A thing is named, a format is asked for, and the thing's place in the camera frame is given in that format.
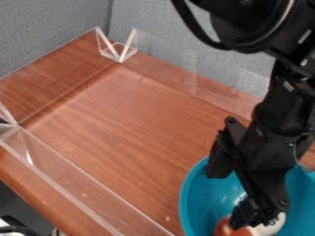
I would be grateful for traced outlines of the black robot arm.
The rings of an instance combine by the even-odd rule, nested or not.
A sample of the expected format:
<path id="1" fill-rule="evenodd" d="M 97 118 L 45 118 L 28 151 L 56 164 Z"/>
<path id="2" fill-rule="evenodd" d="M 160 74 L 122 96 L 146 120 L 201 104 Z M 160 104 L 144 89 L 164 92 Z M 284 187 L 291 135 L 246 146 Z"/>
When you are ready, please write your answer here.
<path id="1" fill-rule="evenodd" d="M 225 119 L 206 162 L 209 178 L 234 173 L 244 188 L 229 226 L 268 226 L 288 211 L 285 175 L 315 142 L 315 0 L 169 1 L 204 44 L 275 58 L 250 123 Z"/>

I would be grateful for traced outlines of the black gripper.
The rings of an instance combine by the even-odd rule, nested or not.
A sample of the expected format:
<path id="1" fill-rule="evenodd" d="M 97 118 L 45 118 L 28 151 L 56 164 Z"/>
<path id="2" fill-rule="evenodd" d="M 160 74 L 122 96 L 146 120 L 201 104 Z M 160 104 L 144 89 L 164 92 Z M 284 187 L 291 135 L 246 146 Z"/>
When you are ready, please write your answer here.
<path id="1" fill-rule="evenodd" d="M 230 116 L 224 123 L 205 172 L 216 179 L 234 172 L 246 193 L 232 208 L 228 225 L 234 230 L 273 226 L 289 208 L 285 176 L 307 153 L 312 133 L 277 134 L 256 121 L 244 127 Z"/>

